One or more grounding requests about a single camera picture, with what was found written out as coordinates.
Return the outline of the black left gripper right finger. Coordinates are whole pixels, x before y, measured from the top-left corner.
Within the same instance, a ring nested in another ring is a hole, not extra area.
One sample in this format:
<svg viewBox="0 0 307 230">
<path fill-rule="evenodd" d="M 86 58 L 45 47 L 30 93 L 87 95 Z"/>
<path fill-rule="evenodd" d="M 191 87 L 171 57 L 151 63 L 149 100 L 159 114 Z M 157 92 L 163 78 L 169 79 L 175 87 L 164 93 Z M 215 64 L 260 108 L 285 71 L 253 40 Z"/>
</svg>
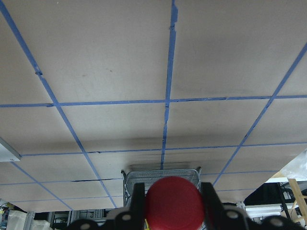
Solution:
<svg viewBox="0 0 307 230">
<path fill-rule="evenodd" d="M 201 196 L 204 206 L 205 222 L 219 222 L 224 207 L 211 183 L 201 183 Z"/>
</svg>

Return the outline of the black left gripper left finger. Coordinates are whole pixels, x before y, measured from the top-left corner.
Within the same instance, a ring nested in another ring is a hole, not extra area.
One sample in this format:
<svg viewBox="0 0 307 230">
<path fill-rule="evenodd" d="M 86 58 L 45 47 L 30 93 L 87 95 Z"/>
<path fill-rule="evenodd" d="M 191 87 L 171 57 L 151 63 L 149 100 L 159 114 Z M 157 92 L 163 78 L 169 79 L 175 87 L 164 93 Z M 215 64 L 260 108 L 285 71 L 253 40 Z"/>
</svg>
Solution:
<svg viewBox="0 0 307 230">
<path fill-rule="evenodd" d="M 145 185 L 136 183 L 133 187 L 133 193 L 130 203 L 130 211 L 136 218 L 144 218 L 145 211 Z"/>
</svg>

